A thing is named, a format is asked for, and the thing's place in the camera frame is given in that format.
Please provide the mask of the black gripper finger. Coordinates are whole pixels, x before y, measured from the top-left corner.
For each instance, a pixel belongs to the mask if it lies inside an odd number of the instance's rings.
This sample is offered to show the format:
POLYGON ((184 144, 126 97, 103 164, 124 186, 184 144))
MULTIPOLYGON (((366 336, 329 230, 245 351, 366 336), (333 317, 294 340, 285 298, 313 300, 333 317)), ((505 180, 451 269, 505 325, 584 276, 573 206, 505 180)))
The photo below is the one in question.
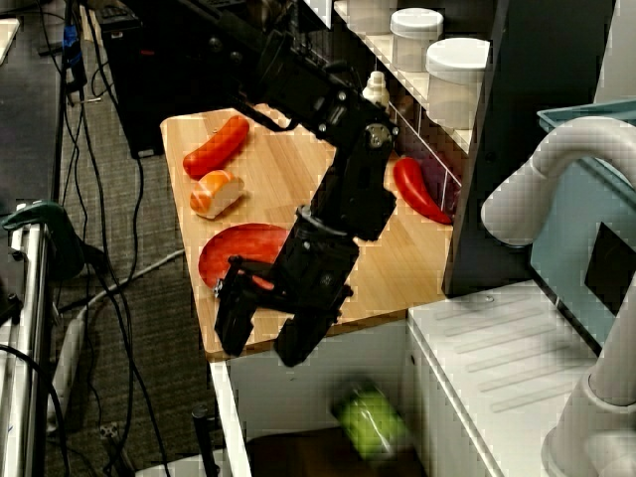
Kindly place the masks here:
POLYGON ((223 350, 230 356, 239 356, 253 329, 257 295, 246 277, 237 277, 233 283, 221 280, 215 295, 219 300, 215 331, 223 350))
POLYGON ((300 312, 287 319, 274 342, 274 351, 283 365, 293 368, 303 363, 338 320, 335 312, 300 312))

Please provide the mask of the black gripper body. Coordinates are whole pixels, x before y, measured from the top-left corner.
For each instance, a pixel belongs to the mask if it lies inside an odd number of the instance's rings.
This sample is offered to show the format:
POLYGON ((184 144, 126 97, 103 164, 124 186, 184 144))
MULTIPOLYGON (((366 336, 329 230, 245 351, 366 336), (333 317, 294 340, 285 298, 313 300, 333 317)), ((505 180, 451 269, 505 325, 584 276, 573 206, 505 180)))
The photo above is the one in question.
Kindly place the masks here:
POLYGON ((330 229, 309 211, 296 221, 272 263, 229 258, 226 316, 249 321, 258 308, 337 317, 353 295, 346 284, 359 256, 353 238, 330 229))

